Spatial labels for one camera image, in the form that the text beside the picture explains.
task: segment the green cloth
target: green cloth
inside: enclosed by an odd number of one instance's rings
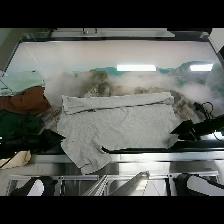
[[[5,73],[0,82],[0,95],[18,95],[35,86],[45,86],[44,78],[38,71]]]
[[[42,120],[33,115],[21,115],[0,110],[0,136],[10,140],[24,134],[38,134]]]

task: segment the brown cloth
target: brown cloth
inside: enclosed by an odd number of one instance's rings
[[[43,87],[32,87],[16,96],[0,96],[0,110],[7,110],[17,114],[40,114],[51,105],[44,96]]]

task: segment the beige cloth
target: beige cloth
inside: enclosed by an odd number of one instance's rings
[[[0,170],[19,167],[26,165],[31,159],[30,151],[21,151],[18,152],[5,166],[3,166]],[[1,159],[0,166],[3,165],[8,159]]]

